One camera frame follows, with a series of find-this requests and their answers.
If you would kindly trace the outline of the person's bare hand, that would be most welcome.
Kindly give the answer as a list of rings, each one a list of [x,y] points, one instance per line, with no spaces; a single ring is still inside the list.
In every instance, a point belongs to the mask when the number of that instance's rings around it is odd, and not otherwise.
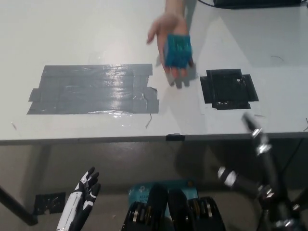
[[[174,79],[187,75],[187,70],[184,68],[178,69],[175,67],[165,66],[164,61],[164,45],[167,40],[168,34],[176,35],[188,35],[188,29],[186,20],[182,15],[175,13],[164,13],[159,16],[151,25],[147,44],[152,43],[154,38],[157,40],[157,48],[159,52],[160,63],[168,76],[172,76]]]

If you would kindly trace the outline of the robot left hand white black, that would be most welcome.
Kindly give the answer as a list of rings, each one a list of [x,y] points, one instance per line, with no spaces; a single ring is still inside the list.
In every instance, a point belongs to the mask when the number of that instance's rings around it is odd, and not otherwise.
[[[57,225],[58,231],[82,230],[101,188],[98,176],[99,172],[92,167],[80,179],[64,206]]]

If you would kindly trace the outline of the robot right hand black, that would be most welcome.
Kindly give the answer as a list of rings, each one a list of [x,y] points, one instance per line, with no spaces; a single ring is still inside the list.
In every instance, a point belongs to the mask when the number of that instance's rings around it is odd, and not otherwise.
[[[218,178],[226,186],[241,189],[256,197],[262,209],[268,210],[272,217],[277,219],[299,218],[299,211],[294,208],[294,203],[289,199],[278,163],[271,153],[272,145],[268,135],[248,113],[243,114],[242,121],[251,133],[254,152],[257,160],[260,161],[263,179],[261,183],[255,183],[225,167],[219,168]]]

